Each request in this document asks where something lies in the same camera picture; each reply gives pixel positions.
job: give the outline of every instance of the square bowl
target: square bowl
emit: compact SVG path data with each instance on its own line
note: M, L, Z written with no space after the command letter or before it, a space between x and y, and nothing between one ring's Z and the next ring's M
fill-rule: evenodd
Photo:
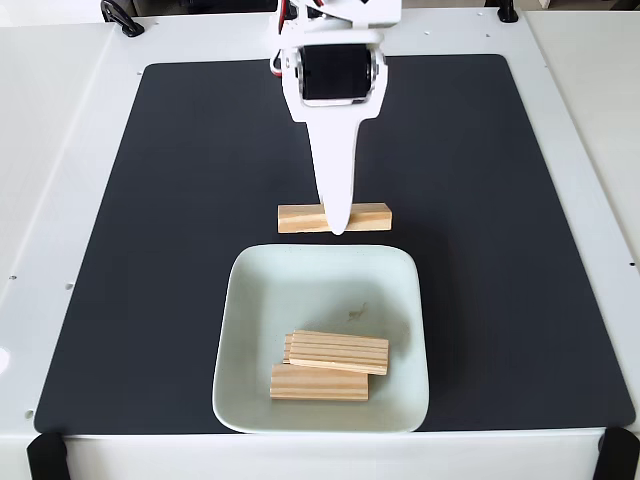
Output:
M366 402L272 400L271 368L294 330L389 340ZM236 259L213 378L213 410L240 432L407 432L429 405L418 273L378 245L260 245Z

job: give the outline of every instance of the white robot bracket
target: white robot bracket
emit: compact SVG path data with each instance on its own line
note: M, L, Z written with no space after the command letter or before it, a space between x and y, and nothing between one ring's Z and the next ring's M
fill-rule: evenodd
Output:
M383 5L389 12L387 23L393 24L399 19L401 2L382 2L324 0L318 8L316 0L293 0L298 18L288 22L279 37L284 97L293 120L307 124L318 195L336 235L344 232L351 214L360 123L379 115L387 88L388 70L379 47L384 37L366 28L371 15L360 16L364 23L346 14L310 19L307 7L344 14L348 5L355 4L351 13Z

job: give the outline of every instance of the black clamp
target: black clamp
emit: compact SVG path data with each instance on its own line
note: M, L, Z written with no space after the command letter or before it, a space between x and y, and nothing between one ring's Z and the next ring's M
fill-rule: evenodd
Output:
M116 22L122 27L122 33L127 37L137 37L144 33L144 27L133 19L118 5L115 0L102 0L100 10L105 22Z
M486 0L485 7L498 7L498 18L502 23L515 23L518 14L513 7L513 0Z
M598 442L598 463L593 480L633 480L640 440L624 428L607 428Z

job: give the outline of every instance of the wood grain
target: wood grain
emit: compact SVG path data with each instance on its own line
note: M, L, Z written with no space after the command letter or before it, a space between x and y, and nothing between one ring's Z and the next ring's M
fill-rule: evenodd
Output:
M293 333L287 333L284 337L284 360L282 363L289 363L289 353L291 352L291 342L293 341Z
M289 400L366 401L365 373L278 364L271 370L271 398Z
M289 362L303 367L386 375L389 340L296 330Z
M391 210L384 203L354 203L348 232L391 230ZM278 233L330 232L322 205L278 205Z

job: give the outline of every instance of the white platform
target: white platform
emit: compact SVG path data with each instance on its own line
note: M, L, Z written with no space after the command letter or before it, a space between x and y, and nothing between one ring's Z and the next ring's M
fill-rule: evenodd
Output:
M564 53L554 50L557 47L550 40L550 53L546 53L557 78L564 76L569 79L566 84L561 84L561 88L569 104L575 103L581 115L585 109L584 97L592 96L593 92L574 87L571 83L574 73L566 66L577 61L575 55L571 55L571 45L579 49L581 37L600 35L593 41L605 42L610 36L620 37L621 30L626 32L624 38L627 42L609 44L608 50L599 51L599 58L607 58L610 50L628 48L628 56L623 58L623 54L616 53L618 62L610 67L615 71L622 68L620 65L626 65L621 73L623 85L628 85L630 90L631 85L637 85L638 61L634 63L633 42L628 42L629 38L635 38L637 45L637 34L625 30L624 26L621 28L619 19L605 19L607 14L596 13L591 15L599 15L597 21L573 13L531 15L540 38L566 36L569 43L561 46ZM546 15L551 18L554 15L567 17L547 20ZM625 17L625 25L627 28L635 26L635 32L638 32L640 19L629 18ZM17 278L6 284L0 303L0 347L11 354L9 368L0 375L0 435L5 439L0 443L0 465L3 468L6 465L13 474L8 478L29 478L23 448L35 432L32 420L25 418L25 412L37 405L71 295L66 285L73 282L78 274L135 97L140 72L146 65L157 62L266 59L271 54L264 36L268 18L261 14L144 19L143 23L148 31L136 39L123 36L110 25L87 26L92 33L73 35L67 41L69 48L84 45L84 38L91 37L96 42L91 47L86 44L84 60L79 61L90 63L97 59L95 68L93 65L90 68L92 74L80 82L84 83L85 90L76 98L77 110L75 115L71 115L75 120L70 120L69 116L61 119L55 109L42 114L46 125L64 121L67 128L64 133L58 133L58 160L52 159L51 153L43 155L42 163L47 168L52 168L57 161L59 165L28 238L19 249L21 254L10 271ZM29 65L34 65L33 68L42 65L48 51L44 48L39 51L27 49L22 42L26 42L27 37L37 38L40 44L60 39L59 32L53 27L29 32L16 30L9 34L0 30L0 44L9 38L7 35L12 36L11 48L16 56L28 51ZM402 23L387 33L383 50L388 55L498 53L505 56L637 407L640 398L640 353L636 348L636 339L640 338L640 322L637 321L640 318L640 276L637 269L629 265L633 262L631 253L554 84L552 72L529 30L527 18L521 16L520 22L504 25L490 9L407 11ZM598 62L585 58L578 64L596 65ZM599 72L593 74L598 78ZM620 91L621 80L616 78L611 82L614 83L613 88ZM34 94L29 85L18 82L5 88L10 89L3 92L10 107ZM623 97L612 93L607 98L611 103L598 105L592 101L586 111L595 116L607 105L621 108ZM630 114L637 115L637 93L631 91L624 98ZM616 115L611 115L613 121L616 118ZM590 138L594 131L593 122L587 118L585 130L581 133L589 135L586 143L597 156L594 161L602 172L608 168L606 157L615 153L615 145L612 146L610 139ZM12 132L11 140L33 147L34 155L42 153L34 142L33 133ZM631 154L625 153L629 156L623 155L624 158L634 158L633 149L637 148L634 140L635 137L627 132L624 141ZM606 185L609 179L628 176L628 172L607 171L601 175ZM638 204L638 196L633 196L633 193L620 196L615 183L613 187L610 185L608 193L614 203L621 201L626 205L626 212ZM629 199L636 202L629 205ZM173 478L176 475L199 478L205 474L216 478L238 478L252 477L257 472L265 477L281 477L286 471L289 474L300 472L311 478L329 474L345 478L395 476L398 473L415 476L419 472L429 478L486 476L492 479L571 480L592 475L598 435L597 430L413 434L410 437L363 439L361 444L351 437L349 441L341 438L328 440L326 437L304 441L253 436L116 437L71 441L70 463L72 474L76 473L77 478Z

